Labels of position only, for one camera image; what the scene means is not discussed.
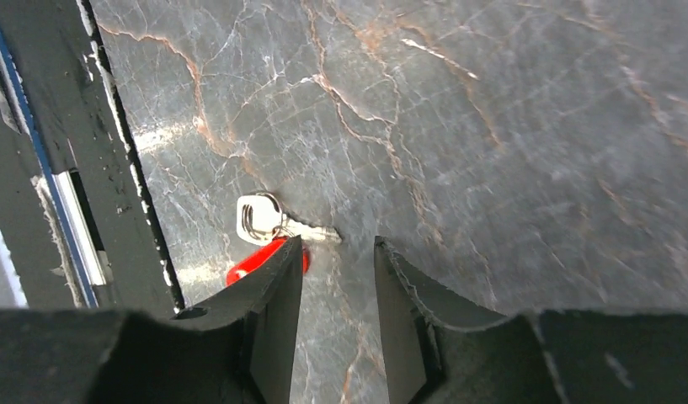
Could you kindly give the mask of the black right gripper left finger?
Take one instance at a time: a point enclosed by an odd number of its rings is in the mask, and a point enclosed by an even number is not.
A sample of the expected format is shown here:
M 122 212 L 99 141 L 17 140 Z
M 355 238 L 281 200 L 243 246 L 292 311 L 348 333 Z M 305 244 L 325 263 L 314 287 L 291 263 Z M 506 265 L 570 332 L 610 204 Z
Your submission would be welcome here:
M 0 310 L 0 403 L 286 403 L 303 258 L 292 237 L 170 320 Z

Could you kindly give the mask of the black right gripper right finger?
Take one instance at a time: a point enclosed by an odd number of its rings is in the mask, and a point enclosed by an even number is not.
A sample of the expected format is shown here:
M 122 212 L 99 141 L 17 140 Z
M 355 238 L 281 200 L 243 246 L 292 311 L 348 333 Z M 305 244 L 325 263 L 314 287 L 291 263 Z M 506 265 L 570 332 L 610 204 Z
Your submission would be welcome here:
M 491 311 L 374 242 L 392 403 L 688 403 L 688 310 Z

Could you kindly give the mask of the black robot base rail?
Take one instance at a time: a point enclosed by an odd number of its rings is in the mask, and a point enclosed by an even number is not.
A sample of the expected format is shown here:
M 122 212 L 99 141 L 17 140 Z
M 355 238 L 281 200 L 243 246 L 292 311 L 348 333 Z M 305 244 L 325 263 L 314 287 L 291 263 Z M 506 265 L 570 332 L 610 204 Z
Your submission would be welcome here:
M 0 306 L 184 299 L 87 1 L 0 1 Z

